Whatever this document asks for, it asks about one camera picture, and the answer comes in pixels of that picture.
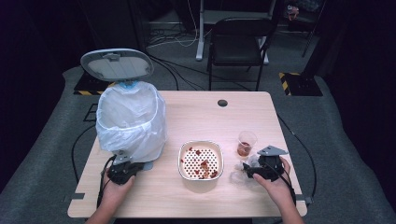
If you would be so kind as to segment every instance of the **black chair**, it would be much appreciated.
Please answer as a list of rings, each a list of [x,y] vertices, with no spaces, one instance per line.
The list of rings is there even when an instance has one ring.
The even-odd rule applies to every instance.
[[[289,20],[289,15],[287,14],[285,9],[284,18],[288,20],[290,30],[308,32],[307,42],[302,57],[305,56],[306,51],[308,50],[308,47],[311,43],[312,37],[317,31],[318,23],[322,15],[323,9],[326,5],[326,2],[327,0],[323,0],[322,5],[320,6],[318,11],[307,11],[301,8],[296,19],[291,21]]]
[[[218,21],[212,28],[210,38],[207,71],[209,72],[209,90],[212,82],[250,81],[247,77],[238,79],[213,79],[212,65],[215,66],[259,66],[256,91],[262,77],[263,57],[270,47],[271,40],[282,14],[283,0],[276,0],[272,19],[263,18],[229,18]],[[257,37],[266,36],[260,46]]]

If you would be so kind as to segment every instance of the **white trash bag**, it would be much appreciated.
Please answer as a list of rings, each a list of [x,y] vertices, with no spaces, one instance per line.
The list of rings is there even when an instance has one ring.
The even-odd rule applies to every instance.
[[[96,117],[100,146],[117,155],[115,165],[161,156],[167,139],[165,101],[153,85],[136,81],[107,88]]]

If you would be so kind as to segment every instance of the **trash can lid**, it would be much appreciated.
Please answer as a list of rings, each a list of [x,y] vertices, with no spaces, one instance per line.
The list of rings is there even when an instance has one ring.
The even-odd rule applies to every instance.
[[[99,49],[81,57],[82,67],[103,81],[126,81],[153,73],[151,59],[135,49]]]

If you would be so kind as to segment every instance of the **person's arm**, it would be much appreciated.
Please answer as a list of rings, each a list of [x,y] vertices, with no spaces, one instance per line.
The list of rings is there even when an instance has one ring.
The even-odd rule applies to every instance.
[[[102,201],[96,211],[85,223],[108,223],[124,201],[129,189],[134,184],[134,175],[124,185],[118,185],[109,180],[107,172],[108,169],[104,175],[103,185],[105,186],[105,190]]]
[[[285,172],[289,174],[290,173],[289,163],[283,158],[280,159],[283,162]],[[286,180],[289,179],[286,174],[283,174],[283,177],[285,177]],[[280,215],[282,216],[283,223],[285,224],[304,223],[303,219],[301,218],[300,214],[297,211],[296,206],[294,205],[293,199],[291,198],[289,187],[281,178],[278,178],[274,182],[271,182],[271,180],[266,180],[257,174],[254,174],[253,178],[268,191],[268,194],[270,195],[271,199],[274,201],[274,203],[276,204],[276,206],[280,211]]]

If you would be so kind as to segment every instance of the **strainer bowl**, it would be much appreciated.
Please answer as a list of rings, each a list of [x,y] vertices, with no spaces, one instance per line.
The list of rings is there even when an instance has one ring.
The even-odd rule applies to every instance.
[[[178,154],[178,171],[188,180],[210,181],[219,178],[224,168],[220,146],[211,141],[190,141]]]

